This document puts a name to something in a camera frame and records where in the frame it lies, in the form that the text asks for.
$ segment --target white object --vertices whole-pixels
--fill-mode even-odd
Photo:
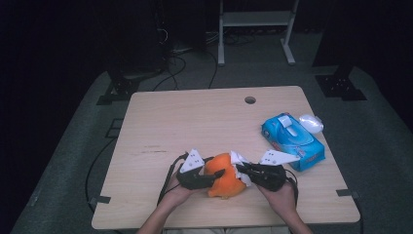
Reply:
[[[267,150],[267,152],[265,152],[264,156],[262,156],[259,163],[261,165],[277,166],[298,160],[300,160],[300,157],[297,155],[287,154],[274,149],[269,149]]]
[[[324,128],[324,125],[321,122],[321,119],[305,114],[300,116],[300,124],[304,127],[310,134],[317,134],[321,132]]]
[[[225,65],[224,58],[224,27],[226,26],[266,26],[266,25],[286,25],[286,35],[281,39],[282,49],[289,65],[295,64],[295,59],[289,48],[289,39],[292,26],[298,8],[299,0],[294,0],[291,11],[272,12],[224,12],[223,0],[220,1],[219,10],[219,43],[218,43],[218,64]]]
[[[201,157],[198,150],[192,149],[188,157],[186,158],[185,162],[183,163],[180,172],[183,174],[191,170],[203,167],[204,164],[204,159]]]
[[[232,150],[231,150],[230,155],[231,155],[231,164],[234,167],[236,178],[239,178],[247,187],[250,187],[252,184],[251,179],[249,178],[247,174],[240,173],[236,166],[237,164],[242,166],[243,163],[249,163],[249,161],[246,160],[246,158],[243,157],[241,154],[235,151],[232,151]]]
[[[297,137],[297,133],[290,127],[292,125],[291,119],[288,117],[288,115],[283,115],[282,117],[279,117],[280,123],[282,123],[282,126],[289,131],[293,137]]]

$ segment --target dark background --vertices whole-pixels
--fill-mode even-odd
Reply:
[[[228,11],[289,6],[226,2]],[[314,66],[351,60],[373,76],[412,129],[412,10],[410,1],[301,0],[294,31],[324,30]],[[160,26],[202,47],[205,31],[217,30],[218,1],[2,0],[0,11],[0,232],[7,233],[107,63],[162,68],[168,48],[159,43]]]

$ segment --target hole in table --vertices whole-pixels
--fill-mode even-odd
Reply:
[[[254,104],[257,100],[255,99],[255,97],[246,97],[245,98],[245,102],[248,104]]]

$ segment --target person's right hand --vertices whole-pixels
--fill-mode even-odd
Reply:
[[[294,189],[293,185],[286,182],[280,190],[277,192],[272,192],[264,187],[257,185],[258,189],[268,200],[271,208],[279,216],[283,214],[296,213],[295,209],[295,199],[294,199]]]
[[[280,190],[272,192],[257,185],[258,189],[267,199],[271,209],[279,215],[294,234],[309,234],[311,229],[303,222],[295,208],[294,188],[286,182]]]

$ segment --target black stand foot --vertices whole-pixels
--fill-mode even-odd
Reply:
[[[352,66],[340,65],[332,75],[316,76],[326,97],[341,98],[342,100],[367,100],[362,91],[356,89],[348,78],[352,68]]]
[[[130,100],[131,95],[137,91],[139,83],[128,80],[127,82],[122,89],[118,89],[112,81],[107,87],[105,94],[100,96],[96,105],[110,105],[112,101]]]

